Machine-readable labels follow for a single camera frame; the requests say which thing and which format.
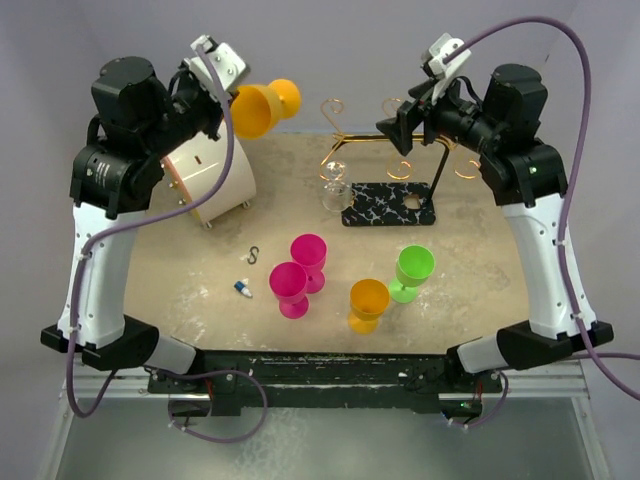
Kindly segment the clear glass wine glass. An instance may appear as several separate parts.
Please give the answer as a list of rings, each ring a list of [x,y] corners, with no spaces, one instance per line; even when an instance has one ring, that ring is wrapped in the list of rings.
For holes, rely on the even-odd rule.
[[[348,167],[341,161],[329,161],[321,169],[323,185],[322,205],[330,212],[340,213],[352,203],[352,183]]]

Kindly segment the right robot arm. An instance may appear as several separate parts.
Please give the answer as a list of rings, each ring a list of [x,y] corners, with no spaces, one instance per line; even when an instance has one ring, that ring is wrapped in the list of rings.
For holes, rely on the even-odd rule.
[[[611,324],[597,319],[581,285],[561,211],[568,181],[559,152],[536,136],[548,97],[540,74],[527,66],[504,64],[492,73],[482,100],[460,96],[458,77],[437,100],[429,79],[410,89],[392,118],[377,129],[401,155],[423,130],[428,145],[450,139],[479,156],[482,180],[509,223],[528,294],[527,320],[448,349],[446,383],[467,391],[480,373],[525,370],[563,360],[614,338]]]

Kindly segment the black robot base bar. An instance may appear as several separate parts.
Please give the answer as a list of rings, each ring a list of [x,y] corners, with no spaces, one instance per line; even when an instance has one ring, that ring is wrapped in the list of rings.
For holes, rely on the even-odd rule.
[[[244,408],[404,409],[475,417],[483,394],[499,393],[491,373],[467,374],[444,355],[208,350],[191,379],[152,372],[153,394],[174,413],[237,416]]]

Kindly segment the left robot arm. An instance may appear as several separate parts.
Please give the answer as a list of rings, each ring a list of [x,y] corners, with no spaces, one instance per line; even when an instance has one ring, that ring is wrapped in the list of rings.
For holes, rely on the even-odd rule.
[[[163,178],[163,159],[199,133],[216,138],[229,118],[227,92],[243,73],[221,54],[203,52],[184,60],[168,86],[141,57],[101,68],[91,86],[97,113],[72,167],[67,299],[57,323],[42,330],[42,345],[80,354],[100,371],[146,366],[171,371],[184,392],[202,387],[206,369],[195,361],[196,349],[126,315],[124,296],[135,236],[149,222],[145,213]]]

